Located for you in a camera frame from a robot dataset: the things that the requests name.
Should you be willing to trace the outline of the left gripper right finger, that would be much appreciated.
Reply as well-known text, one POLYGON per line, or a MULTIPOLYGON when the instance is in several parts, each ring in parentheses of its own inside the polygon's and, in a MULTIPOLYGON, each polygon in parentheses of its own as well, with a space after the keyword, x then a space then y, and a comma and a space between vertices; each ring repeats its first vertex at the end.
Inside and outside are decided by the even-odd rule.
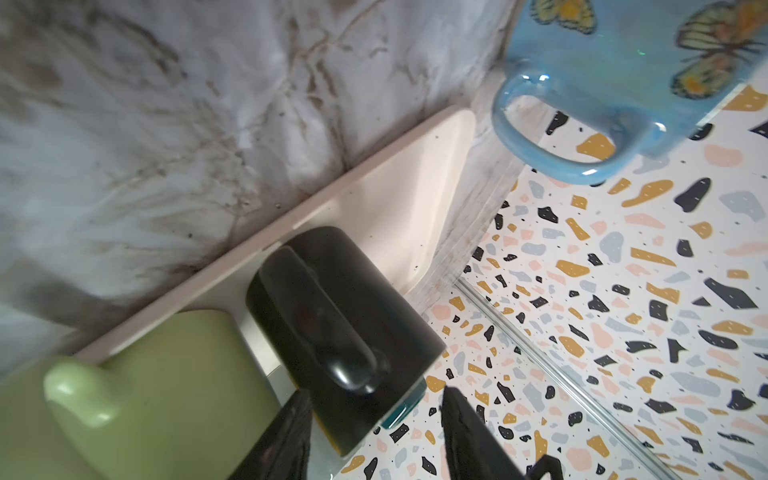
POLYGON ((561 462, 543 455, 523 473, 486 428, 464 395, 446 387, 441 405, 446 462, 450 478, 539 480, 545 476, 563 480, 561 462))

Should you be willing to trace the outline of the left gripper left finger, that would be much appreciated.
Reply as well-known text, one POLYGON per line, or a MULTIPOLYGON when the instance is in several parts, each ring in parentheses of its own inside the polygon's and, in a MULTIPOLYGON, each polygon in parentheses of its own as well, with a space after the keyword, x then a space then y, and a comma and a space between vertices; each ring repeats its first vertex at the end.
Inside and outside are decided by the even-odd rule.
POLYGON ((229 479, 307 479, 312 425, 311 397, 297 390, 229 479))

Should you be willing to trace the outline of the black mug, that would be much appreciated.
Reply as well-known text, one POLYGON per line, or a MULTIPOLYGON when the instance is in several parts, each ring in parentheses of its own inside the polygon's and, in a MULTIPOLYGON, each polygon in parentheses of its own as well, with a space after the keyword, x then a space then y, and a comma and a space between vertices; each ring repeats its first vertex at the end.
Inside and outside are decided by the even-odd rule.
POLYGON ((262 263, 246 306, 341 456, 356 450, 445 344, 341 229, 289 240, 262 263))

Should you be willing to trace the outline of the blue butterfly mug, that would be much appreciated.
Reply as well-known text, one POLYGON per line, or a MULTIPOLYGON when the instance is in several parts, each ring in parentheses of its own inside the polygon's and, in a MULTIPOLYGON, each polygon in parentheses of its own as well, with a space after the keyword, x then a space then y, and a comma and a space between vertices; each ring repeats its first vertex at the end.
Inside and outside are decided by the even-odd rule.
POLYGON ((637 156, 668 153, 706 124, 767 58, 763 1, 525 1, 504 54, 495 132, 515 156, 561 182, 593 185, 637 156), (533 97, 605 135, 613 153, 555 155, 508 120, 533 97))

